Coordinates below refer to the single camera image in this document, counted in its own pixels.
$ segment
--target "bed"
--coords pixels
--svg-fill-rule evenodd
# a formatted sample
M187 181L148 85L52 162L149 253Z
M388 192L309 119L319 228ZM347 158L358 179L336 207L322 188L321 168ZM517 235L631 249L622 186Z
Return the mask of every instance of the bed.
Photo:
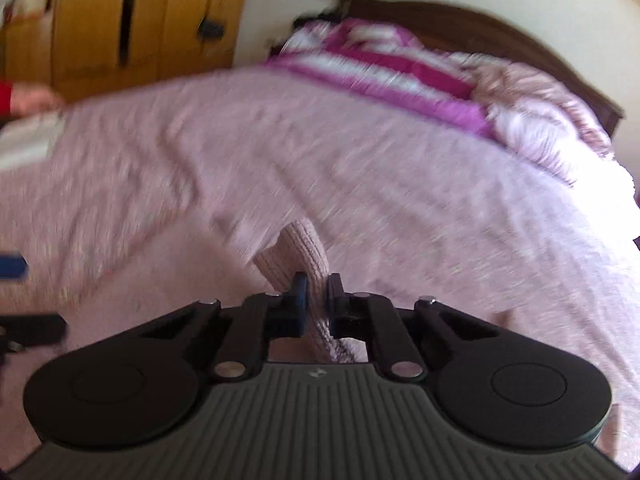
M433 2L339 0L428 47L526 62L612 135L622 110L548 48ZM0 466L37 446L21 407L57 352L191 301L238 304L269 284L256 254L309 219L333 272L410 308L421 294L587 358L614 387L601 448L640 460L640 252L594 226L569 188L495 143L269 67L178 79L65 113L52 157L0 174L0 246L31 266L2 313L59 311L62 348L16 354L0 390ZM303 360L283 342L276 358Z

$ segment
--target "round black pad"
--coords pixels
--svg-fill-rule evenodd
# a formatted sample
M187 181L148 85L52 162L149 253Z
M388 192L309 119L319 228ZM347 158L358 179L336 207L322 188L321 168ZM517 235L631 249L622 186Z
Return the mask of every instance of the round black pad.
M611 390L593 365L543 344L474 343L445 366L436 396L444 412L483 440L531 450L593 440Z
M532 363L508 365L493 378L494 392L521 406L546 406L566 391L564 375L549 366Z
M24 411L44 439L114 449L167 431L191 409L198 388L170 341L107 342L44 365L25 387Z

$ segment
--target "wardrobe door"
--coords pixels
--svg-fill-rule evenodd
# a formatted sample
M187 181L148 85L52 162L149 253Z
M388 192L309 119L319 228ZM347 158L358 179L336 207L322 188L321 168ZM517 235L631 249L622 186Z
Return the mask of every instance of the wardrobe door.
M129 25L129 41L123 44L122 57L127 64L137 65L158 60L162 28L166 12L166 0L132 0L133 8Z
M229 67L244 0L167 0L160 78Z
M4 26L4 78L51 83L52 13Z
M123 0L55 0L53 77L116 68Z

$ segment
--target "wooden headboard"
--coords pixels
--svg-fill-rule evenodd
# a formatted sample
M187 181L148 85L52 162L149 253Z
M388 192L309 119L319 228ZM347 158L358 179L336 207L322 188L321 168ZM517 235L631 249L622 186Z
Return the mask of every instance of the wooden headboard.
M517 28L476 10L437 2L338 0L344 17L397 23L428 48L479 52L524 62L561 81L584 99L613 136L624 110L580 78L558 54Z

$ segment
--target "black handle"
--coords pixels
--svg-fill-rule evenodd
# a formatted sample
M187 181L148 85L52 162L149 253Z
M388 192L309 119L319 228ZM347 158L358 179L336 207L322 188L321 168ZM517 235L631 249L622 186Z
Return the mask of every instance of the black handle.
M224 23L205 18L198 25L198 37L203 40L220 40L225 35Z
M351 301L363 303L369 310L373 336L370 348L382 373L393 380L421 381L426 366L393 303L384 296L369 294L363 298L357 293Z

